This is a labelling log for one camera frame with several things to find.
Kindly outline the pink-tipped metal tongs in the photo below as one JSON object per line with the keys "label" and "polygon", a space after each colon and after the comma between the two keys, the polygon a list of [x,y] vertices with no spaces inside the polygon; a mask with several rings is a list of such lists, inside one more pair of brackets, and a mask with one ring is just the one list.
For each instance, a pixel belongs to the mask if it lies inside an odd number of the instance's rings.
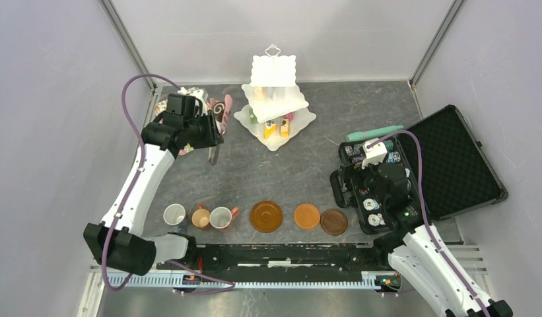
{"label": "pink-tipped metal tongs", "polygon": [[[219,123],[219,122],[216,121],[218,131],[219,131],[220,135],[224,135],[224,133],[226,131],[228,116],[231,113],[233,100],[232,100],[231,95],[229,95],[229,94],[226,94],[224,96],[224,100],[215,100],[214,98],[210,98],[210,100],[209,100],[210,109],[211,109],[211,105],[216,101],[223,101],[226,104],[226,110],[225,110],[225,113],[224,113],[224,117],[222,119],[222,123]],[[216,147],[211,147],[209,149],[209,162],[213,166],[216,165],[216,163],[217,163],[217,159],[218,159],[218,156],[219,156],[219,149],[220,149],[220,145],[217,145]]]}

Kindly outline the chocolate swirl roll cake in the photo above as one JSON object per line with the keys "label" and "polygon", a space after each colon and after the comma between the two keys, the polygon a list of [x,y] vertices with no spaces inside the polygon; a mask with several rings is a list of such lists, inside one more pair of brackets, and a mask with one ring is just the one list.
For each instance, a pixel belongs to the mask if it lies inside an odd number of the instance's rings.
{"label": "chocolate swirl roll cake", "polygon": [[226,104],[223,101],[216,101],[211,105],[211,110],[213,111],[216,121],[222,123],[226,110]]}

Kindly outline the green square cake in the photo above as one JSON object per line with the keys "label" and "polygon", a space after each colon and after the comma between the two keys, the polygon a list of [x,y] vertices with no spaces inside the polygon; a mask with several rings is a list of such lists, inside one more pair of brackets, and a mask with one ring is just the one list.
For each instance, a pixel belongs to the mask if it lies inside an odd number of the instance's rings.
{"label": "green square cake", "polygon": [[253,111],[252,108],[249,108],[249,109],[248,109],[248,114],[249,114],[250,123],[251,123],[252,125],[255,125],[255,124],[259,123],[259,122],[258,122],[258,118],[257,118],[257,116],[254,114],[254,111]]}

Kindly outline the cream round pastry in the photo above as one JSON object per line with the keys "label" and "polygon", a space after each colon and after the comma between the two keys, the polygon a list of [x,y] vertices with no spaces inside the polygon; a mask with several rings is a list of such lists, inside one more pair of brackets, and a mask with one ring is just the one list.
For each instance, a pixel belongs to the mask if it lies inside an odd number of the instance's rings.
{"label": "cream round pastry", "polygon": [[265,100],[267,98],[267,92],[265,87],[254,87],[253,96],[255,100]]}

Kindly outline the yellow cake slice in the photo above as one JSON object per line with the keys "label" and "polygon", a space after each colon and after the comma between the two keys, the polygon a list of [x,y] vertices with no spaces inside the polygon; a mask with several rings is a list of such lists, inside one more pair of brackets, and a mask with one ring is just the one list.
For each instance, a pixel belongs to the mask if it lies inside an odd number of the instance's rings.
{"label": "yellow cake slice", "polygon": [[270,138],[270,136],[272,136],[272,134],[275,132],[276,128],[277,124],[274,120],[266,121],[264,125],[264,139],[267,140],[268,138]]}

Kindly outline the white mug pink handle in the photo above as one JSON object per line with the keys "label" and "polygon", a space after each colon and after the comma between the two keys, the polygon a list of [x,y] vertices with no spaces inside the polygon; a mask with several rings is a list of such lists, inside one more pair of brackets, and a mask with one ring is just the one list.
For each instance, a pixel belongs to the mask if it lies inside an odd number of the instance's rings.
{"label": "white mug pink handle", "polygon": [[226,231],[231,228],[234,219],[239,214],[239,208],[217,207],[211,211],[209,224],[217,230]]}

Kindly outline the orange yellow cake piece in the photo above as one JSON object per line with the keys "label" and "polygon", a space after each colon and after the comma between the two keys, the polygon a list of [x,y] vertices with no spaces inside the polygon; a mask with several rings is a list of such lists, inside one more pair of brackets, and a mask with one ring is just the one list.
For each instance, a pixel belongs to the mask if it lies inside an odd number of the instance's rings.
{"label": "orange yellow cake piece", "polygon": [[290,137],[290,120],[288,118],[281,120],[280,135],[283,138]]}

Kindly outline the pink cake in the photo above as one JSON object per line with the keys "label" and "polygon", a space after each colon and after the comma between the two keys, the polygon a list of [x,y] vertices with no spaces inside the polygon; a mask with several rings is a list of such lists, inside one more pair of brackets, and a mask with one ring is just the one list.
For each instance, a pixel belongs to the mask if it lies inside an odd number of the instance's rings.
{"label": "pink cake", "polygon": [[288,113],[284,115],[284,119],[288,119],[289,121],[292,121],[294,119],[294,113]]}

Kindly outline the large brown wooden saucer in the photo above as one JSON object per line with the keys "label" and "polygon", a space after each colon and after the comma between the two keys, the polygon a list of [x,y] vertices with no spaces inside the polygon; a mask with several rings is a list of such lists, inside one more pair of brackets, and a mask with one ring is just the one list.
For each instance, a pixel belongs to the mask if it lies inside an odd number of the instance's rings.
{"label": "large brown wooden saucer", "polygon": [[260,201],[252,207],[250,221],[255,230],[270,233],[282,225],[283,212],[273,201]]}

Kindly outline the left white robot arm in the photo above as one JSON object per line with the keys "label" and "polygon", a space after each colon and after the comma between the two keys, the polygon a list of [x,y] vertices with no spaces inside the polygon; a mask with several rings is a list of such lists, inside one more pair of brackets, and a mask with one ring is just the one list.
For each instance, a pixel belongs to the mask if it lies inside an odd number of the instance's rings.
{"label": "left white robot arm", "polygon": [[83,238],[103,270],[144,276],[154,264],[174,260],[182,269],[198,261],[194,239],[180,233],[143,237],[154,195],[179,152],[217,147],[223,142],[214,113],[190,94],[169,94],[165,111],[138,132],[133,166],[108,212],[86,225]]}

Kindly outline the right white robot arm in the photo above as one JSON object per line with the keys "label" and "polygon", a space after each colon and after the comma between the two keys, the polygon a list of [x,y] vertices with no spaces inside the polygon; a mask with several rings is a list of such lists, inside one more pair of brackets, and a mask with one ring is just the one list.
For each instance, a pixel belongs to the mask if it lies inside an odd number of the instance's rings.
{"label": "right white robot arm", "polygon": [[388,228],[373,241],[374,265],[402,274],[439,316],[513,315],[505,300],[494,300],[474,282],[442,241],[424,198],[422,163],[417,172],[386,162],[344,164],[331,183],[336,198],[343,198],[343,186],[353,192],[351,202],[367,226]]}

